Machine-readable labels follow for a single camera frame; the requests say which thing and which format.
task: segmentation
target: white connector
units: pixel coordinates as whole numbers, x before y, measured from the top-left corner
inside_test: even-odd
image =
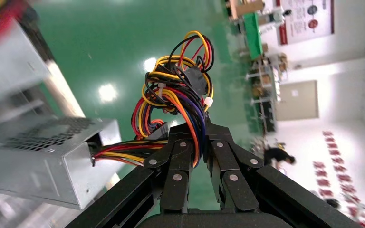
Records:
[[[213,104],[213,99],[210,98],[210,97],[206,97],[205,101],[204,101],[204,104],[206,104],[208,107],[211,107],[212,104]]]

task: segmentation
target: black shirt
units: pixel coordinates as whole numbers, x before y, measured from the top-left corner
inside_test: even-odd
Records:
[[[277,162],[283,161],[290,156],[286,151],[280,148],[269,148],[264,152],[265,164],[271,164],[271,160],[274,158]]]

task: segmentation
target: door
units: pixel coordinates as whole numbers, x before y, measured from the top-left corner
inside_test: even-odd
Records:
[[[317,81],[281,85],[280,97],[278,121],[318,118]]]

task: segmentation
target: factory floor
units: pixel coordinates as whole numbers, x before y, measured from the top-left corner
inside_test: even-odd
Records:
[[[261,135],[250,106],[251,87],[244,80],[249,61],[239,55],[244,38],[229,22],[223,0],[47,0],[35,8],[41,32],[85,115],[117,119],[124,141],[134,137],[131,114],[148,59],[169,55],[191,30],[208,36],[215,47],[209,73],[215,91],[212,122],[229,127],[246,149]],[[188,56],[198,47],[191,45]],[[180,116],[155,115],[183,123]],[[205,164],[193,171],[189,207],[219,208]]]

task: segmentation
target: ventilation grille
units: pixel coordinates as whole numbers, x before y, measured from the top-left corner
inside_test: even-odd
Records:
[[[3,145],[6,148],[40,151],[50,146],[62,145],[75,134],[94,124],[91,119],[65,117],[50,120],[28,132],[9,138]]]

